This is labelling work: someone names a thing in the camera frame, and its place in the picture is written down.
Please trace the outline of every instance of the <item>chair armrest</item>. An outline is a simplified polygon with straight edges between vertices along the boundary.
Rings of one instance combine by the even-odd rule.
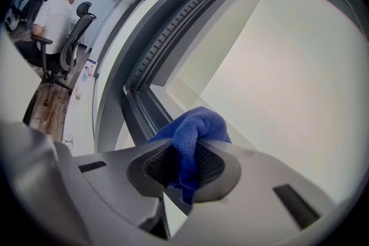
[[[31,35],[31,39],[34,40],[34,41],[38,41],[41,44],[51,44],[52,43],[52,40],[46,39],[46,38],[41,37],[41,36]]]
[[[51,44],[52,40],[46,39],[40,36],[34,36],[34,35],[31,35],[31,39],[40,43],[41,56],[42,56],[42,70],[44,71],[44,73],[48,73],[47,63],[46,63],[46,44]]]

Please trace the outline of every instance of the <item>window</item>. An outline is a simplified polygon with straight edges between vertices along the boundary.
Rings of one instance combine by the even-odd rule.
[[[158,0],[109,73],[99,128],[107,120],[111,126],[121,109],[121,122],[141,145],[201,105],[224,117],[234,144],[280,159],[341,206],[367,169],[367,21],[359,18],[361,9],[355,0]],[[314,37],[317,31],[324,34]],[[104,143],[99,135],[98,147]],[[166,193],[189,213],[178,195]]]

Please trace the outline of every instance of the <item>blue microfiber cloth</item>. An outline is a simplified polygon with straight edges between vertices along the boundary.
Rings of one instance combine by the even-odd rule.
[[[205,107],[198,107],[164,126],[148,142],[163,138],[172,138],[172,146],[180,153],[178,175],[174,176],[170,187],[182,189],[182,201],[191,205],[194,191],[198,188],[196,140],[197,138],[216,139],[232,143],[227,134],[225,121],[219,114]]]

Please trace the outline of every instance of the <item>person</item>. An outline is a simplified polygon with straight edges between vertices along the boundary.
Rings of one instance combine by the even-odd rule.
[[[46,45],[47,60],[59,60],[60,51],[67,39],[73,9],[68,0],[48,0],[40,8],[33,22],[32,34],[52,40]],[[41,59],[40,43],[36,41],[18,41],[15,43],[25,59]]]

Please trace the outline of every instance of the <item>office chair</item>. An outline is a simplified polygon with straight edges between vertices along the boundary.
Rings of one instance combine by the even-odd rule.
[[[29,58],[28,62],[37,67],[42,67],[43,78],[40,84],[49,83],[47,89],[47,96],[44,105],[48,106],[48,99],[54,83],[67,89],[69,95],[72,93],[72,88],[60,81],[60,79],[67,79],[68,74],[73,70],[76,64],[74,60],[74,53],[79,45],[79,39],[85,33],[90,24],[96,19],[96,16],[89,13],[91,6],[90,2],[83,2],[77,8],[77,15],[80,17],[72,32],[65,41],[62,51],[60,53],[59,61],[46,59],[46,44],[51,44],[52,40],[38,36],[31,36],[31,39],[39,42],[41,45],[42,60],[38,58]]]

